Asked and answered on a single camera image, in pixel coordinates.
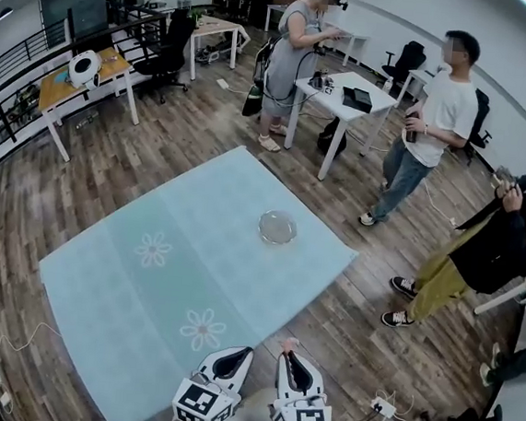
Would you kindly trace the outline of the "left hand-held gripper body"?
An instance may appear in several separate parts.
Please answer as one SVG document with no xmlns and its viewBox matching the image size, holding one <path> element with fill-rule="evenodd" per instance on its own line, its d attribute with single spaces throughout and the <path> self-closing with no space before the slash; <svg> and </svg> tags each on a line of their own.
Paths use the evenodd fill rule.
<svg viewBox="0 0 526 421">
<path fill-rule="evenodd" d="M 240 402 L 238 393 L 197 371 L 181 381 L 172 399 L 172 418 L 176 421 L 227 421 Z"/>
</svg>

